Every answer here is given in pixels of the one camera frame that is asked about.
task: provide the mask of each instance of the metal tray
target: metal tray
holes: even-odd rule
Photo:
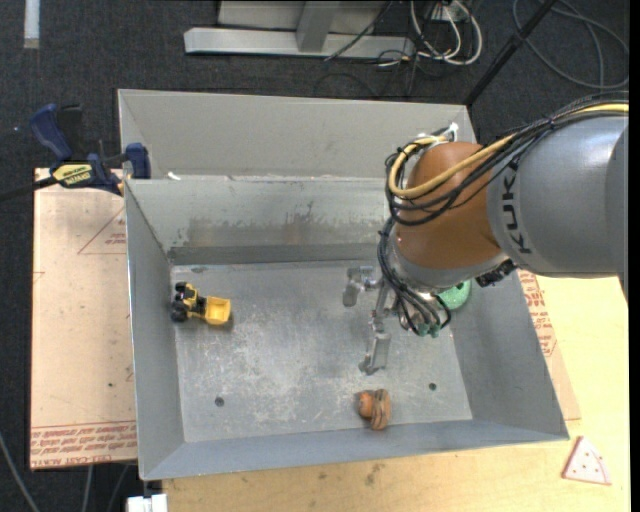
[[[141,91],[120,105],[123,144],[144,143],[154,165],[125,193],[143,479],[566,438],[517,278],[473,288],[438,338],[389,322],[387,368],[358,369],[375,296],[344,308],[341,294],[349,267],[375,264],[388,146],[468,129],[464,108]],[[354,117],[386,128],[345,144]],[[258,138],[267,119],[283,130],[265,134],[275,147]],[[230,298],[233,327],[173,323],[177,281]],[[380,387],[393,415],[378,432],[355,394]]]

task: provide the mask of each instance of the black carpet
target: black carpet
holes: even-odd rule
[[[0,2],[0,179],[5,191],[31,181],[30,169],[52,163],[50,152],[29,133],[30,115],[41,106],[81,104],[88,141],[102,140],[107,154],[119,150],[116,91],[119,88],[234,92],[303,97],[463,103],[499,51],[515,33],[513,0],[475,0],[485,42],[472,66],[425,62],[378,69],[336,59],[252,56],[186,56],[183,34],[215,23],[215,2],[42,0],[40,49],[25,50],[24,1]],[[571,0],[577,9],[629,42],[630,0]],[[520,0],[526,22],[540,3]],[[377,33],[405,33],[408,2],[394,2]],[[621,82],[629,58],[616,40],[596,34],[604,56],[605,83]],[[549,13],[530,40],[564,72],[598,83],[598,52],[589,30],[575,18]],[[480,142],[531,122],[597,89],[577,85],[522,46],[471,105]],[[0,432],[42,512],[81,508],[86,469],[30,472],[27,466],[31,337],[33,201],[0,203]],[[122,466],[97,466],[89,510],[104,511]],[[125,475],[122,496],[139,494],[136,471]],[[121,501],[116,500],[114,509]],[[0,512],[29,510],[0,457]]]

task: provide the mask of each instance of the metal stand base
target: metal stand base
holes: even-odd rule
[[[319,50],[302,51],[296,32],[242,30],[230,28],[192,28],[185,32],[185,51],[194,53],[290,55],[299,57],[329,57],[349,44],[354,35],[328,34]],[[340,57],[376,59],[386,52],[387,59],[398,57],[392,50],[413,52],[413,44],[404,37],[363,36]]]

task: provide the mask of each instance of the green part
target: green part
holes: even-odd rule
[[[432,338],[437,338],[440,334],[440,327],[436,324],[418,324],[418,336],[426,336],[430,334]]]
[[[448,290],[440,293],[438,297],[442,299],[447,307],[451,310],[458,309],[469,298],[471,292],[471,281],[464,281],[458,286],[449,288]]]

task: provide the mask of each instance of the triangle label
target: triangle label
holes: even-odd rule
[[[595,446],[584,436],[578,437],[562,472],[562,478],[594,484],[611,485],[609,471]]]

